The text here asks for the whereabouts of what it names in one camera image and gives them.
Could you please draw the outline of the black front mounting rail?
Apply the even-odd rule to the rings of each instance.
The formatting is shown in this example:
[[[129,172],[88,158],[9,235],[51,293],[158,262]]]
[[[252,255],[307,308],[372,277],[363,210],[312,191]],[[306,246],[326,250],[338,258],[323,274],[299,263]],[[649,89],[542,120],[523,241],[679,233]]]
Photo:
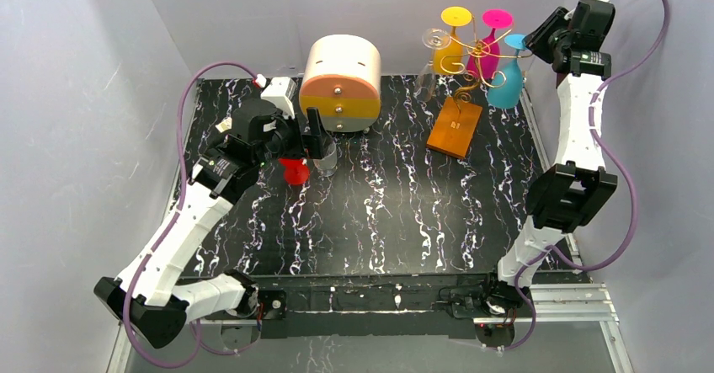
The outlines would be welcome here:
[[[473,339],[530,317],[493,273],[261,275],[258,310],[210,321],[257,322],[265,339],[434,335]]]

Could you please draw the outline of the wooden rack base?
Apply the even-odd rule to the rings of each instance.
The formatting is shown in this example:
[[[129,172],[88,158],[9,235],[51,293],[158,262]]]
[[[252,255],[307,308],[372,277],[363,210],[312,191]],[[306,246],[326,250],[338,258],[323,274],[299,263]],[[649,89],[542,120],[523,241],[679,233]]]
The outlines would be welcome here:
[[[448,97],[426,142],[428,149],[464,159],[467,155],[482,107],[472,103],[457,104]]]

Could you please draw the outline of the clear wine glass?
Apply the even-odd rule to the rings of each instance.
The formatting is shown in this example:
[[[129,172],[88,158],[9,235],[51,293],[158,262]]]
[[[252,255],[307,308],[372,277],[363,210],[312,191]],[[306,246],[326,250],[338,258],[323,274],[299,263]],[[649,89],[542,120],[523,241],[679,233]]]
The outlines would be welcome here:
[[[431,50],[429,59],[418,74],[413,94],[418,101],[427,102],[434,96],[437,74],[434,69],[435,54],[450,44],[450,36],[442,29],[428,29],[422,35],[423,44]]]
[[[313,165],[321,177],[328,178],[335,174],[337,169],[337,144],[332,137],[328,138],[325,146],[325,155],[322,159],[313,159]]]

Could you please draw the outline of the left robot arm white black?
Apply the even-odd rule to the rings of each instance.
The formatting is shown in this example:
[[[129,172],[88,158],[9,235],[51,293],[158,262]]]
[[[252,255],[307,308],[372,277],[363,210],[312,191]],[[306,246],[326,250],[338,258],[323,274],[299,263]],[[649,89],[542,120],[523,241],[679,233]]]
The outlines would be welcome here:
[[[253,187],[275,159],[323,159],[329,135],[316,107],[306,110],[309,131],[265,99],[248,99],[182,174],[179,199],[140,254],[118,276],[103,277],[94,294],[128,330],[153,348],[170,344],[184,326],[217,312],[251,317],[258,286],[241,272],[181,285],[179,277],[214,226]]]

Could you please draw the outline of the clear wine glass front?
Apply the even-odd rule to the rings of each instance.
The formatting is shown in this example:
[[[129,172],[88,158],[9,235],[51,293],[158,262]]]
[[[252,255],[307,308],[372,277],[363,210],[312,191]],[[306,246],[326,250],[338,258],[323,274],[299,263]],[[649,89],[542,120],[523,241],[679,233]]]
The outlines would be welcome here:
[[[337,169],[337,144],[332,137],[328,138],[325,146],[325,155],[322,159],[313,159],[313,165],[321,177],[328,178],[335,174]]]

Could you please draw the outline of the blue wine glass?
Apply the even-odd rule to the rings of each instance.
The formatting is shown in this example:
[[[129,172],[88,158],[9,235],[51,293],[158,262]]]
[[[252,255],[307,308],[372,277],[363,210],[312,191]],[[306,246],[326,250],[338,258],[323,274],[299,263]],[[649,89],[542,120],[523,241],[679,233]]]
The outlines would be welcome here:
[[[490,106],[497,109],[512,109],[520,101],[520,93],[524,86],[523,73],[518,60],[519,53],[525,49],[525,36],[511,34],[504,37],[504,43],[514,50],[505,65],[496,71],[492,87],[487,91],[486,99]]]

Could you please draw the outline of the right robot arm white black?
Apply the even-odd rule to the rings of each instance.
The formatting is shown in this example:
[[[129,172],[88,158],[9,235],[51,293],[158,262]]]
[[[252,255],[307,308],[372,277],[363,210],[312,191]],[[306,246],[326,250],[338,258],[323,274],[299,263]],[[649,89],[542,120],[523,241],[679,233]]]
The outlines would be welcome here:
[[[586,226],[614,194],[618,178],[605,169],[595,134],[601,130],[604,83],[611,57],[600,52],[615,18],[609,0],[579,0],[559,7],[528,35],[508,35],[516,51],[528,50],[557,74],[560,131],[553,165],[529,187],[526,220],[509,251],[482,282],[482,302],[519,307],[542,257],[567,234]]]

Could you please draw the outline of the red wine glass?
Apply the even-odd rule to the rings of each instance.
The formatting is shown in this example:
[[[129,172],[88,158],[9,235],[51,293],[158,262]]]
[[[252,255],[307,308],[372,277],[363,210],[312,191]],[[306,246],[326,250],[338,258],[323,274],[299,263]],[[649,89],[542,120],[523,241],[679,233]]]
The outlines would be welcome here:
[[[279,163],[284,167],[283,177],[289,185],[303,185],[309,178],[309,168],[306,159],[280,158]]]

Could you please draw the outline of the white red small box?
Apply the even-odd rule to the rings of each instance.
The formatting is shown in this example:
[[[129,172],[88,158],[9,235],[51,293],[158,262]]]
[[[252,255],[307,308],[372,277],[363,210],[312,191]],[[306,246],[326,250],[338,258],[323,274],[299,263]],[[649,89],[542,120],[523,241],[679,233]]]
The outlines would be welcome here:
[[[231,117],[226,117],[224,120],[222,120],[220,123],[216,125],[216,129],[220,133],[224,133],[229,131],[232,128],[232,118]]]

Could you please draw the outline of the yellow wine glass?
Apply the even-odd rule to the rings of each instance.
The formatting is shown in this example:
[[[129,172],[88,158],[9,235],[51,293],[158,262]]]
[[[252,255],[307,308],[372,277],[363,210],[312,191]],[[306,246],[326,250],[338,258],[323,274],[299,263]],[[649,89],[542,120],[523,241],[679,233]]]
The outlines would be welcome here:
[[[463,69],[464,56],[464,47],[460,44],[457,30],[472,21],[472,13],[467,8],[451,6],[445,8],[440,17],[450,30],[448,36],[442,39],[446,46],[434,52],[433,69],[438,74],[457,74]]]

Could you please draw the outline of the clear wine glass rear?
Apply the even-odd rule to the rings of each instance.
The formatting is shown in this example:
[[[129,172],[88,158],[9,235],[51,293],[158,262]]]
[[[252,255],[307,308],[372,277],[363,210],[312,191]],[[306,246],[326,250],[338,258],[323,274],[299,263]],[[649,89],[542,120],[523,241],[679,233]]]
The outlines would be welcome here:
[[[423,44],[431,50],[429,59],[418,74],[413,94],[418,101],[427,102],[434,96],[437,74],[434,69],[435,54],[450,44],[450,36],[442,29],[428,29],[422,35]]]

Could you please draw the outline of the round pastel drawer cabinet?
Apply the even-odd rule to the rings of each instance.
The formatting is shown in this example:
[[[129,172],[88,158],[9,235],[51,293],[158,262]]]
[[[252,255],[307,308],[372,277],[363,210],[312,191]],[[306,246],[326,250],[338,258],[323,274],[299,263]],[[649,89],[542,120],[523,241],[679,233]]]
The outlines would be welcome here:
[[[306,114],[316,108],[326,131],[367,132],[381,112],[381,56],[367,39],[326,35],[311,47],[299,91]]]

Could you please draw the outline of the magenta wine glass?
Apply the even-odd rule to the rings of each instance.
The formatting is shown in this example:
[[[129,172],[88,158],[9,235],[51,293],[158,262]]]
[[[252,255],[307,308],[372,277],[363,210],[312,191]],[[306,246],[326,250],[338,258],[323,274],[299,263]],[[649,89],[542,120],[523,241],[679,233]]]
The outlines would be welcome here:
[[[500,47],[497,41],[496,32],[506,30],[509,32],[513,24],[513,17],[509,11],[492,8],[482,14],[483,23],[491,28],[488,36],[482,42],[482,51],[477,57],[471,56],[467,62],[466,70],[473,76],[479,76],[485,80],[492,79],[498,68]]]

